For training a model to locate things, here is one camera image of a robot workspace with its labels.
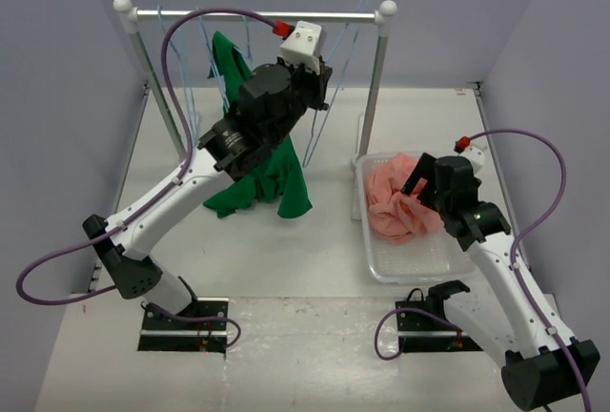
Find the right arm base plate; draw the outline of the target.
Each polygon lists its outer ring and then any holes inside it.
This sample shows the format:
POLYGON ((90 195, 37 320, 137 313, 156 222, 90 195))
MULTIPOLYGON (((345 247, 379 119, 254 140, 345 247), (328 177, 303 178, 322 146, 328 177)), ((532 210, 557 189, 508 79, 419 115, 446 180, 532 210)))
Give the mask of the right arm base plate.
POLYGON ((413 312, 396 315, 398 348, 403 353, 480 352, 465 333, 413 312))

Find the metal clothes rack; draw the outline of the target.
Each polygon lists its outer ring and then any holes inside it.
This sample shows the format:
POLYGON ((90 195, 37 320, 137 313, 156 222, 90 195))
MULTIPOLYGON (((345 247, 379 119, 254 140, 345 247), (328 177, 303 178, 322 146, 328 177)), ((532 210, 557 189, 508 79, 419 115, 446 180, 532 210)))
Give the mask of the metal clothes rack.
MULTIPOLYGON (((190 128, 184 125, 181 133, 174 121, 173 115, 179 111, 178 108, 171 109, 166 96, 161 89, 161 84, 149 58, 146 45, 143 41, 139 23, 144 19, 161 18, 177 22, 187 15, 192 15, 190 10, 167 10, 157 12, 155 10, 144 10, 136 7, 131 0, 113 0, 112 6, 117 13, 125 33, 130 37, 132 46, 139 59, 140 66, 144 71, 147 87, 152 92, 158 110, 169 133, 177 156, 184 158, 188 144, 187 137, 190 128)), ((380 80, 383 72, 392 23, 397 14, 397 4, 392 0, 385 0, 378 9, 371 12, 322 12, 322 11, 247 11, 232 10, 226 8, 213 9, 205 13, 213 22, 232 22, 258 20, 268 21, 275 25, 278 21, 297 23, 299 21, 311 21, 315 23, 340 23, 371 24, 377 27, 376 53, 373 63, 371 82, 368 98, 364 112, 358 118, 359 130, 356 135, 356 154, 352 158, 351 167, 355 168, 358 161, 368 153, 371 133, 373 129, 376 104, 380 89, 380 80)))

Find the clear plastic basket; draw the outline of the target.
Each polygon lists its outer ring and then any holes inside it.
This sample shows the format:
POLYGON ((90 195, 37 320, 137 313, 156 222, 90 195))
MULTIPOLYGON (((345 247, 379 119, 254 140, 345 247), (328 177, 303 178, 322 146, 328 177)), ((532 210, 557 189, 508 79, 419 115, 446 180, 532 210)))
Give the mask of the clear plastic basket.
POLYGON ((395 245, 378 237, 368 214, 365 180, 373 170, 389 161, 392 153, 366 154, 355 167, 352 218, 361 221, 364 251, 371 275, 381 283, 428 286, 447 280, 464 280, 476 265, 455 239, 444 231, 395 245))

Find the empty blue hanger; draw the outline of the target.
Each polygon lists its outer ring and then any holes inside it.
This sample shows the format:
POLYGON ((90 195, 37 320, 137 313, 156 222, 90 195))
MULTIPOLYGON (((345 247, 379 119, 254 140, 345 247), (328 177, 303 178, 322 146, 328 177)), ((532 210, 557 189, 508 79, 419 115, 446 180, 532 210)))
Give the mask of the empty blue hanger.
POLYGON ((178 70, 182 82, 183 97, 186 103, 189 130, 192 136, 193 145, 195 145, 199 133, 200 115, 194 105, 193 88, 189 74, 189 62, 180 38, 180 31, 176 31, 173 34, 169 46, 177 59, 178 70))
POLYGON ((204 38, 204 42, 205 42, 205 46, 206 46, 206 50, 208 52, 209 55, 209 59, 210 59, 210 64, 211 64, 211 72, 213 75, 213 78, 215 81, 220 82, 221 81, 221 73, 217 67, 216 64, 216 60, 215 60, 215 55, 214 55, 214 46, 213 46, 213 41, 212 38, 210 37, 207 29, 206 29, 206 25, 205 25, 205 21, 204 21, 204 17, 202 15, 199 15, 197 17, 198 19, 198 24, 199 27, 201 29, 203 38, 204 38))

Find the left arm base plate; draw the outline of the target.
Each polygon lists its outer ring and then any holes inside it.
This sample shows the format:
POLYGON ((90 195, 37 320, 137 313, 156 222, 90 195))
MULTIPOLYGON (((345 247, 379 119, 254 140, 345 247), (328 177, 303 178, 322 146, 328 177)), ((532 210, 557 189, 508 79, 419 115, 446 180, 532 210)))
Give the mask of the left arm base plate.
POLYGON ((229 300, 199 298, 189 318, 220 318, 219 321, 175 321, 154 310, 146 301, 137 350, 139 352, 218 353, 225 354, 229 342, 227 332, 229 300))

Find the blue hanger with green shirt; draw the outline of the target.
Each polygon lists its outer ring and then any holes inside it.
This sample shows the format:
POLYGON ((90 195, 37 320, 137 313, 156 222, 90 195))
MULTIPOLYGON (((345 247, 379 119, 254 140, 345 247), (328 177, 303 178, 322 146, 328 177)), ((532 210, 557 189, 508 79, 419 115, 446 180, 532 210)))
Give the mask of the blue hanger with green shirt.
POLYGON ((245 34, 245 56, 246 59, 250 62, 254 62, 253 48, 252 48, 252 35, 251 35, 251 18, 248 15, 241 15, 241 19, 244 26, 244 34, 245 34))

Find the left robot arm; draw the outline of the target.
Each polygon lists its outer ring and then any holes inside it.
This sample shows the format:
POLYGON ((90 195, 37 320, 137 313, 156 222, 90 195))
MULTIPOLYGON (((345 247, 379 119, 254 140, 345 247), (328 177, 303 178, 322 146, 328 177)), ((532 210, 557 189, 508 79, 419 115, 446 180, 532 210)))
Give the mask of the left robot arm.
POLYGON ((178 329, 196 322, 193 292, 153 260, 153 247, 198 205, 267 161, 308 109, 326 109, 332 73, 326 65, 311 72, 283 60, 255 68, 228 113, 200 137, 191 158, 123 211, 84 221, 123 299, 145 298, 164 309, 178 329))

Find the pink t shirt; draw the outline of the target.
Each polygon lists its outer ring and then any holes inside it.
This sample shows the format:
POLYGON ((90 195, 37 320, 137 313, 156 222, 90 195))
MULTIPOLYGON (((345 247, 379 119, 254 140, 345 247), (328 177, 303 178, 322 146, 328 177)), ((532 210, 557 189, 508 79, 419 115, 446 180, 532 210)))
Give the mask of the pink t shirt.
POLYGON ((435 234, 442 227, 439 215, 417 200, 423 182, 410 195, 401 192, 416 164, 415 157, 396 154, 365 179, 371 229, 378 238, 394 245, 435 234))

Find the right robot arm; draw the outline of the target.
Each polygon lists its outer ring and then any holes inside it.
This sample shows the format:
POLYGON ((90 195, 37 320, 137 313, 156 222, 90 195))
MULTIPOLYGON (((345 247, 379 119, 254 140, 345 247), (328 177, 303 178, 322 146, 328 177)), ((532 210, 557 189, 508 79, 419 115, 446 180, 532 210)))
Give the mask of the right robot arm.
POLYGON ((549 304, 523 262, 500 208, 478 197, 480 181, 462 155, 422 154, 402 191, 439 214, 445 232, 485 278, 490 297, 452 281, 425 305, 437 329, 463 330, 497 365, 522 411, 586 395, 600 362, 591 340, 579 340, 549 304))

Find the green t shirt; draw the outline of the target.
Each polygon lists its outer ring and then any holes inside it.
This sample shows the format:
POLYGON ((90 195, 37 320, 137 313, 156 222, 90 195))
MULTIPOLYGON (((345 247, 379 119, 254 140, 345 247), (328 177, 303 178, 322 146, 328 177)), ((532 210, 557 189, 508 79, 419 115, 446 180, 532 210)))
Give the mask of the green t shirt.
MULTIPOLYGON (((231 103, 238 98, 239 87, 251 77, 237 46, 217 31, 212 38, 213 61, 223 78, 224 91, 231 103)), ((291 138, 287 138, 272 157, 234 183, 230 188, 210 197, 204 206, 219 218, 240 210, 249 210, 256 203, 278 201, 277 215, 292 219, 312 209, 302 167, 291 138)))

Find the blue hanger of pink shirt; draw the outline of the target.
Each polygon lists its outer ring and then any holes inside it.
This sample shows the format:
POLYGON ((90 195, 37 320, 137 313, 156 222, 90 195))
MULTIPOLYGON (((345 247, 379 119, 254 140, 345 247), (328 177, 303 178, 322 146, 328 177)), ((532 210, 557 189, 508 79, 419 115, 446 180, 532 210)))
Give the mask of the blue hanger of pink shirt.
POLYGON ((345 24, 343 26, 343 29, 339 33, 339 37, 335 41, 333 47, 331 48, 328 54, 327 62, 330 63, 334 61, 336 53, 339 52, 342 48, 345 48, 344 57, 340 60, 340 65, 337 66, 337 68, 339 69, 339 73, 335 81, 335 87, 331 95, 329 108, 326 111, 323 111, 322 113, 314 113, 314 118, 311 124, 310 137, 306 145, 304 156, 301 161, 301 166, 303 169, 306 169, 313 159, 319 140, 328 122, 332 107, 334 106, 337 95, 344 83, 346 73, 348 71, 351 60, 353 58, 353 54, 355 52, 356 42, 360 35, 361 29, 361 24, 345 24))

